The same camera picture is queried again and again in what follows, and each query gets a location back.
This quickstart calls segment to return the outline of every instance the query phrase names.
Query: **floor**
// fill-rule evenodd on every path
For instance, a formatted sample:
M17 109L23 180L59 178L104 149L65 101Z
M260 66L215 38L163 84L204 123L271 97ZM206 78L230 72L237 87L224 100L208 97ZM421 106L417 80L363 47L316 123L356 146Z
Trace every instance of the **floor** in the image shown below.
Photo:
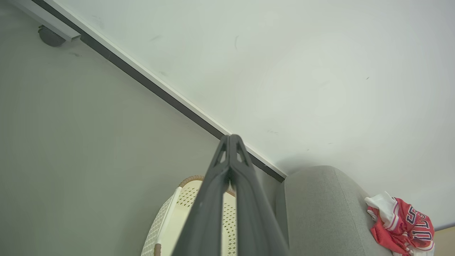
M82 42L45 45L3 0L0 23L0 255L140 255L218 140Z

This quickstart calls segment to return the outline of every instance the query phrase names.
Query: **gray fabric upholstery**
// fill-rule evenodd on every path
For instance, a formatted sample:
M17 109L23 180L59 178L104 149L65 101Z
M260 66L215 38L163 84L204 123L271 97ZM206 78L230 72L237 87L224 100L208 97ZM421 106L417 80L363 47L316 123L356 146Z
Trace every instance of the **gray fabric upholstery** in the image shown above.
M277 191L276 212L284 232L287 223L291 255L391 256L369 231L374 223L366 212L366 196L351 178L331 166L287 177Z

